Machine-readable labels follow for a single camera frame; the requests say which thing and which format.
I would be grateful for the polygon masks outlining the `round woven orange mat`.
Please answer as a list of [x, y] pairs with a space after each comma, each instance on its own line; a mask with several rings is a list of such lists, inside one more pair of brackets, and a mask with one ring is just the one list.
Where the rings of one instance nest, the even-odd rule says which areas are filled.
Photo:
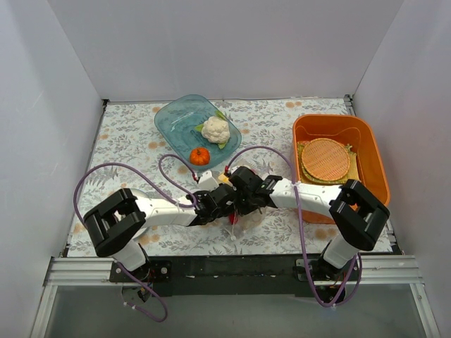
[[313, 139], [300, 153], [302, 169], [315, 180], [341, 180], [350, 169], [350, 153], [341, 143], [329, 138]]

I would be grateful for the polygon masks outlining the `white strawberry print plate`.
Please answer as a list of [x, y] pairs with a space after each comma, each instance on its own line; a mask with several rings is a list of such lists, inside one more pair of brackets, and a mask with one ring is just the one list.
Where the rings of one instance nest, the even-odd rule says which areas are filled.
[[147, 219], [148, 219], [150, 211], [151, 211], [151, 206], [150, 206], [151, 200], [141, 190], [130, 188], [130, 191], [137, 198], [137, 200], [135, 202], [136, 202], [139, 210], [145, 214], [145, 222], [144, 222], [144, 224], [141, 226], [141, 228], [133, 236], [133, 239], [135, 241], [137, 241], [138, 238], [140, 236], [142, 236], [144, 234], [144, 232], [147, 230], [147, 228], [149, 227], [148, 224], [147, 224]]

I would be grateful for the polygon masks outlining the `small orange fake pumpkin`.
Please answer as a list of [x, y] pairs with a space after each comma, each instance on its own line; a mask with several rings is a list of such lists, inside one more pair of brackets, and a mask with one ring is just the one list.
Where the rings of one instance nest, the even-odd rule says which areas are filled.
[[190, 163], [193, 165], [203, 166], [210, 163], [210, 153], [208, 149], [204, 147], [197, 147], [193, 149], [190, 153]]

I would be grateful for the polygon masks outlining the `yellow fake lemon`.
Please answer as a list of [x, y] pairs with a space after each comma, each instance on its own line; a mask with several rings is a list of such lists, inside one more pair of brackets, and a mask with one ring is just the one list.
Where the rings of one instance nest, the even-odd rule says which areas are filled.
[[223, 184], [231, 185], [231, 183], [230, 183], [228, 177], [227, 177], [225, 174], [223, 174], [223, 173], [221, 173], [221, 174], [218, 176], [218, 181], [221, 182], [221, 183], [223, 183]]

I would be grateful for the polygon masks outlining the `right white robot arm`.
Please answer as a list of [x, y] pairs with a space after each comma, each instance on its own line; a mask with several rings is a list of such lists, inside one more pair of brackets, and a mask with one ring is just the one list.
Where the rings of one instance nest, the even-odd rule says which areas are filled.
[[326, 186], [293, 183], [277, 175], [263, 180], [244, 166], [228, 179], [236, 189], [240, 215], [265, 207], [298, 208], [333, 219], [339, 234], [311, 265], [314, 276], [327, 280], [338, 278], [360, 251], [373, 251], [390, 217], [388, 208], [358, 180]]

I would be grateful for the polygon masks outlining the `orange plastic tub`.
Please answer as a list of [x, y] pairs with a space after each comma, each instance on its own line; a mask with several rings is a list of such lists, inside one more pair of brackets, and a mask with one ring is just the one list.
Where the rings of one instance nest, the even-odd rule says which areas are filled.
[[376, 138], [364, 120], [350, 115], [315, 114], [296, 119], [292, 126], [292, 162], [299, 180], [304, 176], [297, 160], [297, 143], [316, 138], [329, 138], [351, 145], [357, 155], [359, 179], [385, 206], [389, 204], [390, 190]]

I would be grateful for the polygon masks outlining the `green bamboo mat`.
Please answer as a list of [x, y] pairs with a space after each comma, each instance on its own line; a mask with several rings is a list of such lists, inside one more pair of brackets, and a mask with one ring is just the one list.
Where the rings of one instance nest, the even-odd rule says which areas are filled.
[[297, 143], [297, 160], [299, 163], [299, 168], [301, 170], [301, 181], [303, 181], [305, 183], [309, 183], [309, 184], [334, 185], [334, 184], [346, 183], [346, 181], [348, 179], [359, 180], [359, 173], [357, 170], [357, 155], [355, 152], [353, 152], [352, 146], [349, 144], [347, 144], [347, 145], [342, 144], [347, 148], [347, 150], [350, 153], [351, 164], [350, 164], [350, 169], [349, 169], [348, 174], [346, 174], [346, 176], [344, 176], [341, 180], [334, 181], [334, 182], [325, 182], [325, 181], [321, 181], [321, 180], [315, 180], [314, 178], [311, 178], [310, 176], [308, 176], [308, 174], [304, 171], [304, 169], [302, 169], [301, 161], [300, 161], [300, 153], [301, 153], [304, 145], [307, 143], [308, 142], [298, 142]]

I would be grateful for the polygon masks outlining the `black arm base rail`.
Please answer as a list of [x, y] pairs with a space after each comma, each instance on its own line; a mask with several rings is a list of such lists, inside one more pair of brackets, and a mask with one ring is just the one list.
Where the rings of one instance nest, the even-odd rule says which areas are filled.
[[133, 275], [162, 297], [286, 294], [312, 297], [300, 254], [160, 256]]

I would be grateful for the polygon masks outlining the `fake cauliflower with leaves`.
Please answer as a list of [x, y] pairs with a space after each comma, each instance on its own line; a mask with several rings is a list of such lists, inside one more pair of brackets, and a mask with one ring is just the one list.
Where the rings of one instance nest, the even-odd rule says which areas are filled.
[[230, 139], [228, 120], [220, 111], [216, 111], [214, 116], [209, 117], [194, 129], [210, 143], [217, 144], [219, 149], [223, 149]]

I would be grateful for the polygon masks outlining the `clear polka dot zip bag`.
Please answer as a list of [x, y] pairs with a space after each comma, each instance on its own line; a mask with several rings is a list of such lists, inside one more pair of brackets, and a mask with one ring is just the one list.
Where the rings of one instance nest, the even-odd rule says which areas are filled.
[[[233, 164], [235, 167], [244, 166], [246, 168], [249, 168], [250, 170], [254, 171], [256, 174], [260, 174], [263, 178], [266, 178], [268, 176], [268, 172], [266, 173], [259, 173], [257, 170], [257, 167], [254, 165], [251, 165], [246, 160], [238, 160], [234, 162]], [[256, 209], [255, 211], [252, 211], [250, 214], [247, 215], [240, 215], [240, 219], [236, 225], [231, 225], [229, 222], [228, 217], [227, 218], [221, 218], [220, 219], [220, 226], [221, 231], [224, 232], [225, 236], [229, 238], [232, 242], [238, 242], [240, 241], [245, 235], [251, 233], [254, 228], [259, 227], [267, 214], [268, 208], [262, 207], [260, 209]]]

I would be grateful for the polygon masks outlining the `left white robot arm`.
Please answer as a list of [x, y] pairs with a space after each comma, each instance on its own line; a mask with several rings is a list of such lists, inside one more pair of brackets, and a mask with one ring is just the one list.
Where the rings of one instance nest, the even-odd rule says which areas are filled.
[[142, 229], [153, 226], [198, 226], [226, 217], [234, 211], [235, 190], [220, 184], [212, 191], [201, 190], [179, 198], [174, 204], [165, 199], [137, 196], [131, 189], [119, 189], [93, 209], [83, 220], [98, 257], [111, 257], [136, 282], [149, 276], [147, 255], [134, 240]]

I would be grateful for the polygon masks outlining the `teal transparent plastic tray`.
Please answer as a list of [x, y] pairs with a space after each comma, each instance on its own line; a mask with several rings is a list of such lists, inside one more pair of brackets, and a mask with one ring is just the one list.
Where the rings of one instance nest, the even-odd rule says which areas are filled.
[[[219, 118], [228, 123], [230, 138], [223, 146], [211, 143], [202, 136], [201, 125], [210, 117]], [[193, 149], [205, 148], [210, 155], [206, 165], [190, 164], [198, 171], [211, 169], [233, 155], [242, 141], [240, 131], [229, 118], [203, 96], [191, 94], [183, 96], [156, 113], [154, 124], [157, 130], [179, 157], [188, 161]]]

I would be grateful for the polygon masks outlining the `floral patterned table mat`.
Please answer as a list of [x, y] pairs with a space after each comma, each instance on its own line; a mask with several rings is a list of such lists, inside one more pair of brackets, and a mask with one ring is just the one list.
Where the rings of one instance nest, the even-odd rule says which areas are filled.
[[[217, 101], [217, 109], [241, 132], [239, 157], [259, 173], [290, 176], [292, 125], [307, 114], [344, 115], [342, 99], [279, 99]], [[103, 116], [90, 163], [92, 174], [80, 194], [79, 209], [88, 212], [120, 188], [135, 188], [151, 198], [181, 197], [197, 187], [190, 171], [154, 124], [162, 104], [109, 104]], [[299, 224], [297, 211], [268, 208], [263, 223], [232, 242], [220, 220], [197, 227], [153, 226], [138, 242], [150, 256], [318, 253], [337, 234], [331, 224]]]

